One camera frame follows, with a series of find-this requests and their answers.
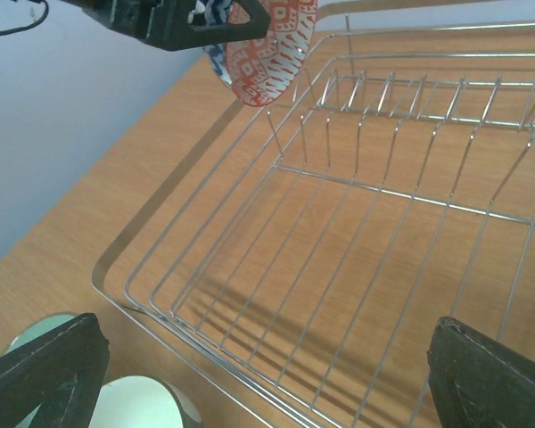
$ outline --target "wooden surface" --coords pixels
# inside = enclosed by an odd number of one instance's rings
[[[460,51],[479,48],[481,40],[486,49],[504,46],[510,50],[527,46],[535,48],[535,32],[526,30],[515,36],[503,31],[485,34],[478,31],[459,35],[440,33],[435,37],[433,43],[433,34],[391,34],[357,38],[353,45],[358,54],[432,49],[440,52]],[[308,60],[312,74],[316,74],[315,70],[319,70],[328,57],[337,52],[344,53],[345,46],[344,38],[325,42],[317,56]],[[350,62],[337,62],[335,65],[340,70],[350,68]],[[478,65],[473,60],[361,60],[354,64],[357,70],[364,67],[369,73],[372,71],[381,76],[387,76],[395,68],[409,78],[420,78],[424,69],[430,70],[432,75],[429,76],[432,78],[459,78],[464,72],[473,78],[476,75],[478,78],[497,78],[495,69],[506,69],[504,78],[523,76],[535,80],[535,62],[485,61],[483,68],[494,69],[490,71],[479,70]],[[322,87],[318,85],[314,89],[321,91]],[[340,88],[340,91],[346,90],[346,86]],[[445,93],[440,94],[442,97],[432,104],[434,110],[448,102]],[[516,94],[504,96],[503,102],[496,105],[495,114],[499,117],[508,114],[514,116],[519,112],[521,100]],[[481,105],[482,110],[488,94],[476,92],[472,93],[472,97],[469,103],[477,108]],[[233,96],[214,78],[209,64],[205,60],[200,61],[0,262],[0,353],[17,333],[41,317],[62,311],[93,311],[100,318],[103,333],[111,343],[108,380],[131,374],[157,376],[185,391],[201,410],[207,426],[259,424],[147,333],[127,321],[90,284],[91,272],[99,256],[233,100]],[[297,110],[289,125],[280,130],[283,142],[297,130],[299,115],[304,112]],[[123,300],[123,284],[133,268],[254,113],[254,110],[244,108],[236,115],[202,159],[186,174],[175,192],[165,199],[139,235],[120,254],[105,278],[108,293]],[[275,123],[283,115],[284,109],[276,107],[273,113]],[[321,173],[326,170],[326,117],[327,112],[315,113],[305,127],[309,141],[310,170]],[[337,177],[352,177],[352,150],[359,119],[357,115],[344,115],[333,120],[331,172]],[[394,119],[374,118],[369,121],[365,131],[366,144],[362,146],[360,154],[358,180],[380,185],[396,123]],[[388,187],[413,192],[432,126],[432,123],[403,124],[397,139],[396,154],[391,160],[391,173],[386,181]],[[438,139],[443,145],[439,150],[436,149],[437,152],[432,150],[432,162],[424,173],[421,192],[436,199],[449,197],[452,178],[457,173],[459,159],[471,130],[471,127],[450,126],[444,129],[443,134],[440,133]],[[205,218],[243,172],[247,161],[270,132],[263,117],[254,125],[253,132],[244,136],[162,246],[139,271],[131,286],[134,297],[147,300],[171,261],[198,232]],[[455,195],[457,202],[487,208],[492,191],[511,167],[527,139],[526,133],[483,130],[472,149],[472,161],[465,165],[462,185]],[[531,157],[528,155],[527,161],[520,165],[521,173],[512,177],[511,185],[504,191],[503,197],[496,201],[497,211],[511,211],[515,215],[531,218],[535,208],[535,151],[531,150]],[[284,165],[300,166],[300,140],[290,146],[288,153]],[[183,257],[170,279],[164,282],[155,299],[159,307],[168,309],[181,285],[190,277],[276,155],[277,149],[272,143],[237,187],[234,197],[226,202],[214,222]],[[236,314],[255,285],[261,281],[263,272],[292,228],[301,207],[319,183],[303,177],[298,181],[289,199],[282,205],[283,215],[273,218],[268,233],[259,240],[261,245],[246,259],[242,269],[235,269],[245,249],[283,197],[290,180],[293,180],[293,174],[282,171],[269,177],[255,208],[237,231],[230,235],[205,275],[199,277],[195,292],[178,311],[179,316],[196,323],[216,299],[226,280],[230,279],[230,286],[217,299],[207,321],[202,324],[202,331],[214,340],[220,341],[226,335]],[[282,257],[272,266],[271,271],[276,275],[263,280],[264,284],[242,313],[242,322],[238,322],[233,334],[224,342],[229,351],[241,358],[251,355],[277,311],[284,292],[300,272],[310,248],[323,232],[325,222],[333,215],[344,191],[345,185],[327,182],[315,193],[306,216],[298,223],[293,238],[284,247]],[[271,333],[266,335],[264,345],[259,347],[253,358],[252,365],[258,370],[277,377],[286,355],[298,340],[301,328],[307,323],[315,303],[339,263],[339,256],[354,235],[361,213],[372,203],[373,195],[372,192],[356,189],[346,196],[336,221],[328,229],[329,234],[320,243],[320,250],[314,254],[313,261],[297,283],[296,292],[282,309],[281,316],[271,325]],[[373,280],[372,274],[381,264],[406,207],[406,199],[388,195],[381,195],[375,203],[366,227],[345,261],[346,268],[337,277],[338,285],[330,292],[325,307],[320,311],[321,317],[313,321],[312,329],[306,334],[296,359],[282,378],[283,386],[305,399],[313,398],[362,293],[373,282],[366,309],[354,324],[344,352],[337,359],[337,369],[330,373],[329,382],[317,402],[321,410],[345,423],[349,420],[348,414],[356,411],[365,393],[443,212],[442,207],[413,204],[399,229],[397,240],[388,250],[388,260],[382,264],[380,275]],[[401,325],[397,340],[376,380],[374,392],[368,397],[368,404],[361,416],[362,424],[393,426],[408,420],[426,373],[424,355],[433,324],[437,317],[446,315],[451,307],[481,222],[482,216],[474,214],[454,210],[447,214],[430,262],[421,274],[423,280],[408,306],[407,321]],[[499,220],[490,220],[486,227],[456,315],[473,327],[495,335],[528,228],[523,225],[511,226]],[[509,346],[535,359],[535,234],[528,249],[526,266],[504,339]],[[281,413],[263,403],[242,385],[228,379],[210,362],[175,339],[170,340],[195,364],[215,375],[234,395],[272,424],[291,425]],[[419,426],[436,424],[431,401],[426,400],[425,404],[419,415]]]

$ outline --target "gray wall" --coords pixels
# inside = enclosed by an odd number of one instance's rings
[[[51,6],[37,29],[0,38],[0,259],[201,56],[160,52],[111,33],[77,8],[55,0]],[[0,29],[27,23],[31,7],[0,0]],[[40,14],[41,6],[33,7]],[[373,12],[354,26],[533,18],[535,0],[507,0]],[[342,23],[330,18],[319,28]]]

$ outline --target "blue and white pattern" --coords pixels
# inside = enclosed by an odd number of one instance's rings
[[[206,25],[218,25],[226,24],[228,17],[232,11],[234,0],[197,0],[196,9],[200,6],[198,3],[204,6],[204,19]],[[226,46],[222,45],[209,45],[204,46],[204,52],[210,59],[210,64],[216,75],[227,86],[232,85],[232,78],[230,77],[226,68]]]

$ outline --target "metal wire rack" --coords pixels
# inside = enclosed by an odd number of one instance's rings
[[[535,23],[478,29],[515,27]],[[125,297],[297,424],[435,426],[439,317],[535,360],[535,52],[365,37],[347,15],[209,149],[127,255]]]

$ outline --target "patterned bowl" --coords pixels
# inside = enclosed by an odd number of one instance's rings
[[[206,46],[212,69],[250,106],[276,100],[293,82],[305,60],[316,24],[317,0],[260,0],[271,23],[264,38]],[[248,14],[234,0],[209,0],[207,25],[244,23]]]

